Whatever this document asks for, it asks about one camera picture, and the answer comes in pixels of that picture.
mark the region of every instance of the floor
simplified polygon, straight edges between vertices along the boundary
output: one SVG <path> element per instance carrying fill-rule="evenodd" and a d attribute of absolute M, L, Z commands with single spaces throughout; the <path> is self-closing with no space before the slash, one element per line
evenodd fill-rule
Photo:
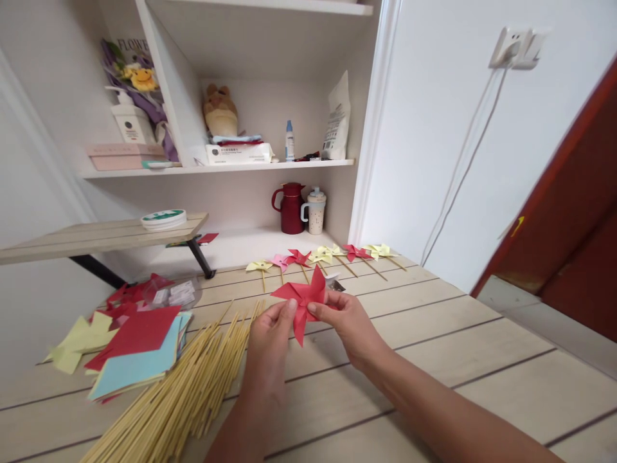
<path fill-rule="evenodd" d="M 617 379 L 617 343 L 495 276 L 478 296 L 493 310 Z"/>

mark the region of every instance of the lotion bottle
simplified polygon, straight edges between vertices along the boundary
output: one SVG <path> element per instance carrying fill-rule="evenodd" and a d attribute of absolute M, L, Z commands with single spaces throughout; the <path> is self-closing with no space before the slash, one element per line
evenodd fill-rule
<path fill-rule="evenodd" d="M 294 128 L 291 126 L 291 121 L 287 121 L 287 133 L 285 133 L 285 162 L 293 162 L 294 153 Z"/>
<path fill-rule="evenodd" d="M 115 116 L 122 137 L 127 143 L 142 143 L 144 145 L 156 145 L 156 139 L 150 126 L 148 114 L 135 106 L 127 91 L 119 87 L 105 87 L 108 90 L 118 92 L 118 103 L 111 107 L 111 113 Z"/>

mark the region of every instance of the wooden table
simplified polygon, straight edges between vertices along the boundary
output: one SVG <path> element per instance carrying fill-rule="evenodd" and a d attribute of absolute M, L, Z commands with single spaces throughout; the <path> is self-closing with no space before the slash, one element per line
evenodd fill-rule
<path fill-rule="evenodd" d="M 0 250 L 0 265 L 69 257 L 118 289 L 126 282 L 90 254 L 186 241 L 209 279 L 216 271 L 210 269 L 195 238 L 207 220 L 206 212 L 190 213 L 184 224 L 163 231 L 146 230 L 139 219 L 71 225 Z"/>
<path fill-rule="evenodd" d="M 404 259 L 405 272 L 387 260 L 341 265 L 341 283 L 357 295 L 387 343 L 442 383 L 484 406 L 549 447 L 568 462 L 605 462 L 617 451 L 617 382 L 557 350 L 500 314 Z M 286 281 L 304 282 L 293 264 Z M 263 294 L 261 276 L 244 269 L 200 279 L 202 298 L 191 333 L 216 320 L 253 310 Z M 268 292 L 280 276 L 266 278 Z M 82 363 L 94 354 L 85 356 Z M 290 462 L 429 462 L 430 453 L 410 436 L 392 405 L 349 365 L 336 333 L 324 323 L 307 325 L 304 349 L 289 341 L 285 377 L 288 405 L 275 430 L 270 460 Z M 216 426 L 187 445 L 183 461 L 201 463 L 238 394 L 239 379 Z M 50 364 L 33 367 L 0 399 L 0 462 L 76 462 L 120 416 L 139 391 L 105 405 L 86 400 L 91 378 L 67 376 Z"/>

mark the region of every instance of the forearm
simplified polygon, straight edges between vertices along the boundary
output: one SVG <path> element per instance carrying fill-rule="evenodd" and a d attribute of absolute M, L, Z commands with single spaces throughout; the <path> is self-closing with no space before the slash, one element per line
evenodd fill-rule
<path fill-rule="evenodd" d="M 447 388 L 394 351 L 362 371 L 446 463 L 561 462 L 505 420 Z"/>
<path fill-rule="evenodd" d="M 205 463 L 262 462 L 277 407 L 271 396 L 241 392 L 210 447 Z"/>

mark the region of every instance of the glue bottle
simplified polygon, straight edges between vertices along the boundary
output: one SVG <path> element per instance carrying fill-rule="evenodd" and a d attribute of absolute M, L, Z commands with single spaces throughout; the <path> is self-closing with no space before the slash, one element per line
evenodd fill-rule
<path fill-rule="evenodd" d="M 287 133 L 285 133 L 285 162 L 293 162 L 296 159 L 294 153 L 294 128 L 291 121 L 287 121 Z"/>

